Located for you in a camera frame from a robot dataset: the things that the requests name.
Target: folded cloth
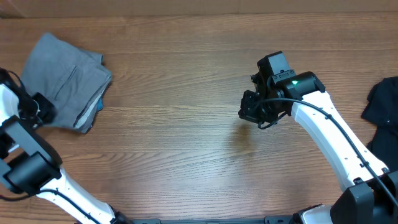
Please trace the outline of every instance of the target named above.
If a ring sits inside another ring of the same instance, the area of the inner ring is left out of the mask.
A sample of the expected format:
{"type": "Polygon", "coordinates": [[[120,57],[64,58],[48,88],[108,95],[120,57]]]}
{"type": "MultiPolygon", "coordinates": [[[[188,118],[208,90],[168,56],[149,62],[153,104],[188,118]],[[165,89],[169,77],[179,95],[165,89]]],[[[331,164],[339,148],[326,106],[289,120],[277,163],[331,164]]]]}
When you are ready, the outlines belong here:
{"type": "Polygon", "coordinates": [[[382,160],[390,171],[398,170],[398,77],[385,78],[368,95],[362,118],[377,125],[368,149],[382,160]]]}
{"type": "Polygon", "coordinates": [[[21,80],[29,94],[39,92],[57,109],[49,126],[86,133],[98,101],[112,79],[103,56],[76,48],[46,33],[25,63],[21,80]]]}

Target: robotic arm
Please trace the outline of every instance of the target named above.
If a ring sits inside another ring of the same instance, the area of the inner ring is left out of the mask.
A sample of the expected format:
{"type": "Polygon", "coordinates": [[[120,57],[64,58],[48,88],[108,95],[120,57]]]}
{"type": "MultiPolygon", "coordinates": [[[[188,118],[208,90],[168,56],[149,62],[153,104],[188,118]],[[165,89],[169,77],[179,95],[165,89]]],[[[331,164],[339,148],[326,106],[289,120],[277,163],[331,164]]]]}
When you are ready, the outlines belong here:
{"type": "MultiPolygon", "coordinates": [[[[282,52],[265,56],[257,66],[259,72],[252,76],[256,91],[244,92],[239,117],[265,129],[285,114],[293,116],[331,164],[343,191],[333,206],[317,205],[292,217],[277,217],[275,223],[398,223],[397,208],[388,196],[390,193],[396,198],[398,172],[390,173],[363,146],[338,114],[315,74],[296,75],[282,52]]],[[[34,132],[51,122],[55,113],[47,99],[40,94],[30,97],[23,85],[17,86],[9,73],[0,69],[0,182],[14,193],[36,195],[58,205],[81,223],[159,224],[160,220],[130,221],[68,176],[55,149],[34,132]],[[16,146],[24,152],[5,162],[9,149],[16,146]]],[[[266,217],[258,223],[273,223],[270,220],[272,217],[266,217]]]]}

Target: black cloth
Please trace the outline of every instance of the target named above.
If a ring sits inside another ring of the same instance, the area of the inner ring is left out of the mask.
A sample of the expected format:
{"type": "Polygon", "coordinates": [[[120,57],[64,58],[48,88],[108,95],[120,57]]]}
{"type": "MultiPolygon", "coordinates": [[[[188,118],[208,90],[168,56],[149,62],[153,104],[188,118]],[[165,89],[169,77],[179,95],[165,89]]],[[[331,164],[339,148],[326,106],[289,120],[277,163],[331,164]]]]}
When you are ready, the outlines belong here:
{"type": "Polygon", "coordinates": [[[362,118],[377,125],[368,149],[390,171],[398,170],[398,77],[385,78],[368,95],[362,118]]]}

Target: wooden table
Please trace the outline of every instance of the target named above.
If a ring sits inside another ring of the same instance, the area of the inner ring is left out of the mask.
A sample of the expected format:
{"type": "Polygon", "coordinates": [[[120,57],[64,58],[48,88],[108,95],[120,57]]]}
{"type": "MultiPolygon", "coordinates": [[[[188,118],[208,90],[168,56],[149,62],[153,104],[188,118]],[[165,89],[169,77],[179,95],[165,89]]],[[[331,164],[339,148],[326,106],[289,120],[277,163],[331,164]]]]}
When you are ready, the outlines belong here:
{"type": "MultiPolygon", "coordinates": [[[[44,32],[104,54],[113,83],[87,135],[39,132],[78,183],[131,218],[252,218],[334,203],[337,179],[292,118],[265,131],[238,118],[249,75],[283,50],[297,73],[318,75],[367,143],[368,92],[398,72],[398,13],[0,20],[0,66],[20,74],[44,32]]],[[[0,202],[0,217],[73,220],[37,198],[0,202]]]]}

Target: gray cloth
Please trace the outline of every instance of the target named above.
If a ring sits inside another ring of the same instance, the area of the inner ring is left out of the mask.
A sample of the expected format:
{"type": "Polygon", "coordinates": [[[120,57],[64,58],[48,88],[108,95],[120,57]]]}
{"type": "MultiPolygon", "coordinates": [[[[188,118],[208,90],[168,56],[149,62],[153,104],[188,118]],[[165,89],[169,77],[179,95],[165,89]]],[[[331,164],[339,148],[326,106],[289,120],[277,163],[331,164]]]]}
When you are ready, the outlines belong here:
{"type": "Polygon", "coordinates": [[[49,124],[86,133],[98,100],[112,79],[103,56],[76,48],[46,33],[25,63],[21,79],[31,95],[39,92],[57,109],[49,124]]]}

